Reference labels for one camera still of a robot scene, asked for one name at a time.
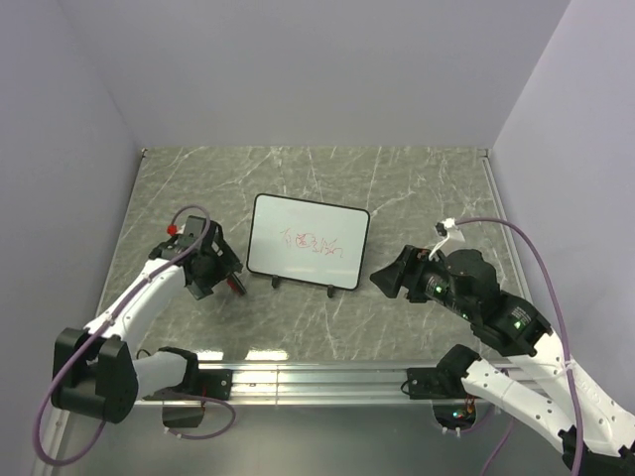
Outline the small black-framed whiteboard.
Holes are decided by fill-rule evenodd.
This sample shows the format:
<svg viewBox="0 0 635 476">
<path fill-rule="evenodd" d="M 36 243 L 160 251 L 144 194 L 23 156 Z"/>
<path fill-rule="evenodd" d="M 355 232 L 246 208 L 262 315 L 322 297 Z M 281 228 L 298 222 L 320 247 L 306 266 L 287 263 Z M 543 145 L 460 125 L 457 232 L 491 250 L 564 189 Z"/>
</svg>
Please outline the small black-framed whiteboard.
<svg viewBox="0 0 635 476">
<path fill-rule="evenodd" d="M 246 267 L 254 274 L 353 291 L 369 225 L 365 209 L 259 193 Z"/>
</svg>

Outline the red and black eraser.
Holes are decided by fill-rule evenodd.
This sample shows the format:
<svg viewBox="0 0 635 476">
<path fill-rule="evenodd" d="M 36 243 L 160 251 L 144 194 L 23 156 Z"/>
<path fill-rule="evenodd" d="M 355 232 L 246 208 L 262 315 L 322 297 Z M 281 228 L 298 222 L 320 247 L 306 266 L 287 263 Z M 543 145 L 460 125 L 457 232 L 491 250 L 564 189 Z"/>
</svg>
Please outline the red and black eraser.
<svg viewBox="0 0 635 476">
<path fill-rule="evenodd" d="M 232 279 L 227 279 L 227 284 L 229 285 L 229 287 L 235 292 L 235 293 L 239 293 L 239 289 L 237 288 L 237 285 L 235 284 L 234 280 Z"/>
</svg>

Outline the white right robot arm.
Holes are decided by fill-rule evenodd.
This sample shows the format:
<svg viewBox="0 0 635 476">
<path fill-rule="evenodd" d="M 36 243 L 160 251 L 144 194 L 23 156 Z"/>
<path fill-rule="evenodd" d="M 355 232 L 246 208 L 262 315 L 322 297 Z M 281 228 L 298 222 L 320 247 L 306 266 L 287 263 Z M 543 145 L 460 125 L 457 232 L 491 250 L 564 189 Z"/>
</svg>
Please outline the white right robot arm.
<svg viewBox="0 0 635 476">
<path fill-rule="evenodd" d="M 547 320 L 500 288 L 495 268 L 479 251 L 444 255 L 407 245 L 370 280 L 387 298 L 404 291 L 410 303 L 434 302 L 463 318 L 482 343 L 541 389 L 535 392 L 456 344 L 437 364 L 445 394 L 467 393 L 500 408 L 549 442 L 574 475 L 633 474 L 633 414 L 566 358 Z"/>
</svg>

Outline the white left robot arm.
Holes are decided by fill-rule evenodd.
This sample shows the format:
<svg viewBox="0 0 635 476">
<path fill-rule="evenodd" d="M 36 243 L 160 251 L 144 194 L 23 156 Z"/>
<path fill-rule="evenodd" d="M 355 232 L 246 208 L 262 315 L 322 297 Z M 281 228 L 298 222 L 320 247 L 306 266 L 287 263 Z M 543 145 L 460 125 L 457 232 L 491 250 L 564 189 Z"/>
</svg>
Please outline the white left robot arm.
<svg viewBox="0 0 635 476">
<path fill-rule="evenodd" d="M 119 423 L 134 404 L 160 392 L 179 399 L 199 397 L 207 384 L 195 353 L 163 347 L 138 359 L 135 352 L 155 318 L 174 295 L 187 290 L 196 300 L 228 284 L 243 296 L 243 266 L 219 223 L 189 216 L 184 227 L 149 254 L 140 275 L 108 309 L 82 329 L 67 328 L 54 346 L 53 407 Z"/>
</svg>

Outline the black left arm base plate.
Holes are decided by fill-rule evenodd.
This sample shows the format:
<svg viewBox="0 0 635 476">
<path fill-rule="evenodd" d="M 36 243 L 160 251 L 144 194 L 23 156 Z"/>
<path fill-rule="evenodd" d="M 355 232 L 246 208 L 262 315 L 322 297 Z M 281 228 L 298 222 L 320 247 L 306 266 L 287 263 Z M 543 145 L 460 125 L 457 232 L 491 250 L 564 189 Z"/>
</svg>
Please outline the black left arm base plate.
<svg viewBox="0 0 635 476">
<path fill-rule="evenodd" d="M 194 381 L 193 394 L 228 401 L 231 394 L 233 371 L 230 369 L 202 369 Z"/>
</svg>

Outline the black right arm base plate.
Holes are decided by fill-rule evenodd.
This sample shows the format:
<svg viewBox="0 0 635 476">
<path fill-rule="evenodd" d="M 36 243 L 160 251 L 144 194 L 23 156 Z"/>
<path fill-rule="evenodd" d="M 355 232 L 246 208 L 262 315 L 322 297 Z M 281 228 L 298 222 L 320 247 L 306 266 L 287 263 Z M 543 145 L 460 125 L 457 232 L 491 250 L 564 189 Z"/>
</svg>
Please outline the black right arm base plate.
<svg viewBox="0 0 635 476">
<path fill-rule="evenodd" d="M 434 367 L 408 368 L 401 391 L 410 400 L 445 399 L 447 392 L 441 383 L 440 375 Z"/>
</svg>

